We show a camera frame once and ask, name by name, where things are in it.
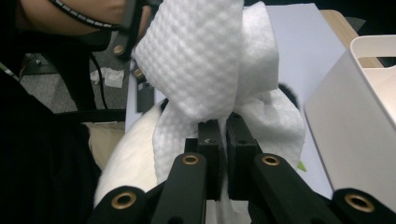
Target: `white cloth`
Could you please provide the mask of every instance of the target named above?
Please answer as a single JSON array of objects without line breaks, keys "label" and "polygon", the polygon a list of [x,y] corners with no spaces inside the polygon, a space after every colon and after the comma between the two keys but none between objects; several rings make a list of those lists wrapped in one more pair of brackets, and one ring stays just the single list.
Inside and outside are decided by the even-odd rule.
[{"label": "white cloth", "polygon": [[[103,67],[100,69],[102,72],[103,79],[105,80],[105,85],[108,87],[122,88],[122,80],[124,77],[123,70],[117,71],[108,67]],[[90,73],[91,81],[96,85],[99,83],[99,72],[96,70]]]},{"label": "white cloth", "polygon": [[[148,156],[154,157],[157,183],[167,178],[174,158],[184,150],[186,137],[196,134],[198,122],[219,119],[224,131],[223,121],[232,111],[243,116],[263,151],[297,166],[304,122],[277,88],[276,41],[262,2],[243,10],[242,0],[164,0],[136,48],[136,61],[150,84],[169,99],[155,127],[153,148],[148,148],[153,150]],[[129,134],[133,130],[135,125],[124,138],[133,138]],[[157,184],[152,183],[152,168],[132,164],[139,161],[131,157],[135,152],[128,144],[138,146],[121,140],[101,177],[96,202],[120,184],[144,190]],[[145,161],[154,166],[150,157]],[[141,173],[124,181],[125,172],[111,168],[124,166],[122,163]],[[138,165],[147,168],[141,162]],[[148,185],[141,176],[148,178]],[[235,213],[246,214],[240,204],[227,199],[226,185],[224,180],[221,202],[208,206],[212,219],[207,223],[236,223]]]},{"label": "white cloth", "polygon": [[152,135],[160,115],[161,105],[156,104],[121,138],[100,176],[95,206],[118,187],[134,186],[149,191],[157,185]]}]

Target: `textured white fabric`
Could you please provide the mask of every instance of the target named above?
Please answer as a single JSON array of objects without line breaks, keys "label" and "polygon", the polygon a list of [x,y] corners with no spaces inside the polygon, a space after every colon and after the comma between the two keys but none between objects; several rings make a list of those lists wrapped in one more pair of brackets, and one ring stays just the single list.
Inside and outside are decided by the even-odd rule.
[{"label": "textured white fabric", "polygon": [[[277,47],[262,2],[243,11],[241,0],[164,0],[136,48],[136,61],[170,101],[156,124],[153,148],[131,148],[139,146],[132,135],[144,128],[139,122],[125,134],[101,177],[96,203],[121,185],[148,190],[163,182],[198,122],[219,119],[224,131],[232,111],[243,116],[263,151],[297,166],[304,123],[277,88]],[[226,181],[221,202],[208,206],[212,219],[206,223],[235,223],[237,213],[246,214],[244,205],[227,199]]]},{"label": "textured white fabric", "polygon": [[243,1],[163,1],[136,61],[169,105],[153,137],[159,182],[200,121],[233,110],[240,59]]},{"label": "textured white fabric", "polygon": [[156,104],[121,138],[102,171],[95,191],[95,206],[107,193],[121,186],[143,191],[157,186],[151,136],[160,115],[161,104]]}]

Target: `black metal bracket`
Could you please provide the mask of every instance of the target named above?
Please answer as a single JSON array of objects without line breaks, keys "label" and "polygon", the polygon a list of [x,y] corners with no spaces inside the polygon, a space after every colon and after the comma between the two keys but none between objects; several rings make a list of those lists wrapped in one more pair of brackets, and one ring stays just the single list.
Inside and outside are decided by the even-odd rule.
[{"label": "black metal bracket", "polygon": [[[262,153],[241,116],[231,114],[226,135],[229,196],[248,201],[253,224],[396,223],[395,213],[363,191],[339,189],[331,200],[316,194],[283,158]],[[89,223],[205,223],[205,201],[221,200],[223,152],[218,123],[200,123],[165,182],[147,193],[112,190]]]},{"label": "black metal bracket", "polygon": [[[144,0],[127,1],[124,17],[111,47],[114,56],[123,63],[123,71],[127,76],[131,75],[131,53],[136,44],[145,4]],[[136,82],[136,112],[145,113],[154,105],[154,88],[147,83],[140,69],[135,70],[132,75]]]}]

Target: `white plastic bin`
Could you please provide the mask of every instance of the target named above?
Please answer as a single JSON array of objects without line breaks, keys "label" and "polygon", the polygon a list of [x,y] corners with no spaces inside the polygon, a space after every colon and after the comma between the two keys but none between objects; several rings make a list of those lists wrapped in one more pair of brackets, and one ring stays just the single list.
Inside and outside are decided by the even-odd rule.
[{"label": "white plastic bin", "polygon": [[396,35],[353,40],[305,114],[332,187],[366,191],[396,211],[396,66],[361,68],[362,57],[396,57]]}]

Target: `black chair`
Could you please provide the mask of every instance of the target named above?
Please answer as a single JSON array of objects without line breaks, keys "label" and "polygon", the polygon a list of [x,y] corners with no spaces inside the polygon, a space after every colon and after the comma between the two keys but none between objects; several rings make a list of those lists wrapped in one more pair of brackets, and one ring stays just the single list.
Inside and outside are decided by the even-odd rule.
[{"label": "black chair", "polygon": [[110,39],[110,31],[80,36],[20,32],[14,54],[17,58],[25,53],[45,55],[64,80],[77,109],[94,110],[96,105],[90,78],[90,55],[107,49]]}]

